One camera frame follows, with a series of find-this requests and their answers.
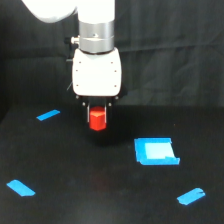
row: red block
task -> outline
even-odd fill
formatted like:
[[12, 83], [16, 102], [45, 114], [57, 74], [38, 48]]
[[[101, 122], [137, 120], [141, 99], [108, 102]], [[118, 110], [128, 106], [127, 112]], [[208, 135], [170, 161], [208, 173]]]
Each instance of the red block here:
[[89, 127], [95, 131], [106, 128], [106, 112], [103, 107], [93, 107], [90, 109]]

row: black background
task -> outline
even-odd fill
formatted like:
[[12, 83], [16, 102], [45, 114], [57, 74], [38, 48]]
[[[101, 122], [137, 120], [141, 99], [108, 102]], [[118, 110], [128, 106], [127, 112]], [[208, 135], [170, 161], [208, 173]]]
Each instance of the black background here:
[[[224, 105], [224, 2], [116, 1], [115, 45], [129, 94], [121, 105]], [[73, 104], [65, 37], [77, 15], [36, 19], [20, 0], [0, 2], [1, 111], [13, 104]]]

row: black table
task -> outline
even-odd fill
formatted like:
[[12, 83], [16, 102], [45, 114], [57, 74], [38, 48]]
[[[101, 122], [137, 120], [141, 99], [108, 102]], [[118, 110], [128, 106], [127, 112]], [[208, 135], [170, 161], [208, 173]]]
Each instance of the black table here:
[[[180, 165], [136, 162], [144, 137], [170, 137]], [[117, 106], [94, 132], [80, 107], [13, 107], [0, 124], [0, 224], [224, 223], [223, 160], [223, 109]], [[14, 179], [36, 194], [16, 194]], [[205, 197], [179, 204], [197, 187]]]

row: black surface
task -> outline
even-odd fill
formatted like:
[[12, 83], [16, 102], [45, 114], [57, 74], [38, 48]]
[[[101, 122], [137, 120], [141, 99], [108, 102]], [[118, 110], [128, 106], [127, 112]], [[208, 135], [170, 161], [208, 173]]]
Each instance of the black surface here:
[[[115, 46], [129, 91], [119, 103], [223, 107], [223, 21], [223, 0], [116, 0]], [[10, 105], [73, 104], [64, 38], [78, 35], [77, 15], [46, 24], [21, 0], [1, 0], [0, 33], [0, 93], [4, 86]]]
[[[61, 113], [45, 121], [49, 110]], [[116, 107], [106, 131], [81, 108], [14, 107], [0, 125], [0, 223], [205, 224], [224, 222], [224, 110]], [[142, 166], [134, 138], [171, 137], [179, 166]], [[20, 180], [36, 192], [20, 197]], [[184, 206], [196, 188], [206, 197]]]

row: blue tape strip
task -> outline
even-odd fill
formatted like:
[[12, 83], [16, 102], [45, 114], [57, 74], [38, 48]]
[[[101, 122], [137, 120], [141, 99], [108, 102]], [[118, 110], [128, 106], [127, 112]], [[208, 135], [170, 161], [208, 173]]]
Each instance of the blue tape strip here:
[[58, 110], [52, 110], [52, 111], [49, 111], [46, 114], [42, 114], [42, 115], [38, 116], [37, 119], [40, 120], [40, 121], [43, 121], [43, 120], [45, 120], [49, 117], [52, 117], [56, 114], [59, 114], [59, 113], [60, 113], [60, 111], [58, 111]]
[[188, 205], [204, 196], [205, 196], [205, 193], [202, 189], [195, 188], [194, 190], [189, 191], [188, 193], [178, 197], [177, 200], [179, 201], [180, 204]]
[[140, 160], [146, 160], [147, 155], [145, 152], [145, 143], [138, 141], [135, 139], [135, 152], [136, 152], [136, 160], [139, 162]]
[[20, 196], [33, 196], [35, 194], [30, 188], [21, 183], [18, 180], [13, 180], [7, 184], [12, 190], [18, 193]]
[[165, 159], [140, 160], [142, 165], [179, 165], [180, 158], [166, 157]]
[[138, 138], [137, 140], [144, 143], [172, 143], [171, 138]]

